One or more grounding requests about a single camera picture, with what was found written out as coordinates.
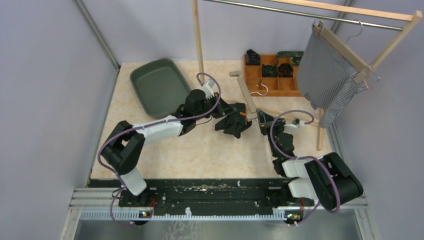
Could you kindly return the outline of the folded green camouflage cloth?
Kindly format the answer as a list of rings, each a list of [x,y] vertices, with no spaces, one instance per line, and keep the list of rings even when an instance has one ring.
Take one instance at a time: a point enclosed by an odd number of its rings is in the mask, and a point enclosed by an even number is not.
[[[303,51],[279,51],[276,54],[276,58],[277,59],[289,58],[290,63],[293,66],[299,66],[303,55],[304,55]]]

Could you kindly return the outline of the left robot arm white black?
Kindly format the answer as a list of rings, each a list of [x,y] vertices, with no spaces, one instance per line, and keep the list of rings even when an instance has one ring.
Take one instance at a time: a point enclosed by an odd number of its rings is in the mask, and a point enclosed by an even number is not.
[[[145,145],[170,137],[179,137],[195,128],[198,120],[212,117],[221,119],[215,130],[240,137],[237,123],[245,124],[246,106],[243,103],[227,103],[219,93],[205,93],[203,90],[191,90],[185,102],[171,115],[150,123],[132,125],[126,120],[120,121],[97,154],[98,162],[111,170],[128,190],[130,200],[138,207],[149,203],[148,185],[137,170],[137,164]]]

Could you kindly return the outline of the grey striped underwear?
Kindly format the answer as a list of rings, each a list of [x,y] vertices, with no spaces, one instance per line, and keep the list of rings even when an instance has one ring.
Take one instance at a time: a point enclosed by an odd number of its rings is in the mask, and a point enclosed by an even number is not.
[[[355,95],[367,90],[356,83],[359,71],[327,40],[311,34],[300,60],[296,81],[300,94],[313,109],[322,109],[321,128],[329,127]]]

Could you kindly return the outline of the black underwear orange trim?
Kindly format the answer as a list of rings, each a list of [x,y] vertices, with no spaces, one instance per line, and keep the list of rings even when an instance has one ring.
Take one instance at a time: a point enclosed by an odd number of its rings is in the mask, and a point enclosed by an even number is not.
[[[247,119],[247,108],[245,103],[232,103],[231,107],[235,108],[235,112],[227,115],[224,119],[215,124],[215,131],[223,131],[224,134],[232,135],[239,139],[241,133],[252,126],[252,121]]]

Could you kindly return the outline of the wooden compartment tray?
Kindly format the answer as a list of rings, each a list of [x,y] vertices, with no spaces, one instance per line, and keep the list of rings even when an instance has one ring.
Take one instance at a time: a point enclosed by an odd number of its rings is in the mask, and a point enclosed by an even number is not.
[[[246,65],[245,55],[242,57],[243,77],[251,92],[259,91],[265,93],[266,89],[261,84],[268,87],[268,94],[263,97],[300,97],[297,83],[297,73],[299,66],[292,65],[288,57],[277,59],[277,54],[260,54],[260,65]],[[278,65],[289,63],[294,72],[293,77],[262,77],[262,65]]]

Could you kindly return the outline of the rolled black red sock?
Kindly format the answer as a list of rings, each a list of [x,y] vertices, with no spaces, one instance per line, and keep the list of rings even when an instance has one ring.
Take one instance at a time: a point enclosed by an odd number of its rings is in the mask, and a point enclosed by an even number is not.
[[[277,67],[277,76],[281,78],[292,78],[294,68],[290,63],[281,63]]]

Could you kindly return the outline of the metal hanging rod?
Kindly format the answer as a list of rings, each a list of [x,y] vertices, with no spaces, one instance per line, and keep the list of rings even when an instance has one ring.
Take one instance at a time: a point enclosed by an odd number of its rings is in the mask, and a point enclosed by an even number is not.
[[[306,12],[284,10],[284,9],[278,9],[278,8],[267,7],[267,6],[259,6],[259,5],[229,1],[229,0],[205,0],[205,1],[211,2],[211,3],[217,3],[217,4],[237,6],[237,7],[242,7],[242,8],[256,9],[256,10],[267,11],[267,12],[274,12],[274,13],[293,15],[293,16],[313,18],[313,19],[317,19],[317,20],[328,20],[328,21],[334,21],[334,22],[338,22],[338,23],[358,25],[358,26],[361,26],[361,27],[370,27],[370,28],[391,30],[391,31],[397,31],[397,32],[400,32],[400,31],[403,30],[402,27],[398,27],[398,26],[382,25],[382,24],[376,24],[376,23],[370,23],[370,22],[363,22],[363,21],[360,21],[360,20],[350,20],[350,19],[331,17],[331,16],[325,16],[325,15],[319,15],[319,14],[312,14],[312,13],[306,13]]]

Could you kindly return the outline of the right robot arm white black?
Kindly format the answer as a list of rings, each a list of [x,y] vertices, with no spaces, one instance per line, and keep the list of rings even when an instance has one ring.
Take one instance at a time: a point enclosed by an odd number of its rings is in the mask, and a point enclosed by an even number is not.
[[[274,169],[289,180],[281,199],[287,206],[295,206],[301,198],[316,200],[328,211],[359,198],[364,189],[358,178],[336,152],[321,157],[296,156],[294,137],[285,131],[283,117],[276,118],[262,110],[256,112],[259,129],[267,136]]]

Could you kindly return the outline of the rolled dark sock middle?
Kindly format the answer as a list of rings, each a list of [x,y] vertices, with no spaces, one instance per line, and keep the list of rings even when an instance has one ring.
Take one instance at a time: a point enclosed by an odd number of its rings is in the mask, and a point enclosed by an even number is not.
[[[261,74],[263,78],[276,78],[278,76],[276,65],[262,64]]]

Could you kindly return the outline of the wooden clip hanger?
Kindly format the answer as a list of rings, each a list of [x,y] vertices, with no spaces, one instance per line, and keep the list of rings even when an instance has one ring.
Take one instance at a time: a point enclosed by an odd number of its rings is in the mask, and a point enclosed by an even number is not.
[[[341,56],[343,56],[357,71],[354,78],[357,84],[366,82],[366,79],[375,73],[375,68],[368,65],[358,54],[356,54],[342,39],[335,35],[329,28],[324,26],[322,21],[312,23],[312,32],[324,38]]]
[[[258,108],[256,107],[256,104],[253,100],[253,96],[266,96],[269,92],[269,89],[266,85],[264,84],[260,84],[262,87],[265,87],[266,92],[259,92],[259,91],[250,91],[248,89],[248,86],[244,80],[243,74],[240,70],[235,70],[235,71],[230,71],[229,72],[229,76],[230,77],[234,77],[236,78],[238,85],[241,89],[241,92],[244,96],[244,99],[246,101],[246,105],[247,105],[247,112],[246,112],[246,118],[248,121],[253,121],[255,119],[258,118],[258,114],[257,114],[257,110]]]

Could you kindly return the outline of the wooden clothes rack frame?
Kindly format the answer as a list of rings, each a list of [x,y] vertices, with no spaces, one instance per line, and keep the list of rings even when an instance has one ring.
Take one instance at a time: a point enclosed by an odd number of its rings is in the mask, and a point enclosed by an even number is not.
[[[352,7],[396,13],[424,13],[423,0],[352,0]],[[246,7],[199,0],[203,57],[205,60],[239,59],[253,48],[261,53],[276,50],[303,50],[311,33],[312,18],[290,16]],[[394,48],[370,76],[369,89],[355,96],[337,116],[347,150],[365,154],[422,152],[424,149],[424,20]],[[396,32],[364,27],[348,44],[367,63],[376,57]],[[302,97],[259,99],[265,107],[302,108],[314,112]],[[296,154],[332,151],[324,130],[324,148],[316,151],[317,127],[301,127],[293,132]]]

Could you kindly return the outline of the rolled black sock top-left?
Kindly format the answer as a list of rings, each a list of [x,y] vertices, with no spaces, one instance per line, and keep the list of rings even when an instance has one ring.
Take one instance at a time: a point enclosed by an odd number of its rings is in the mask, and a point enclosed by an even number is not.
[[[252,49],[248,49],[245,54],[245,64],[247,66],[259,66],[261,64],[261,56]]]

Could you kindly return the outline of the green plastic basin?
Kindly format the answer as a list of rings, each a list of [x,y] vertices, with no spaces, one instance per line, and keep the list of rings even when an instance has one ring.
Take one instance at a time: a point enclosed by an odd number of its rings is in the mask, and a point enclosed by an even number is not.
[[[192,90],[175,62],[161,58],[130,74],[130,82],[146,114],[154,119],[171,115]]]

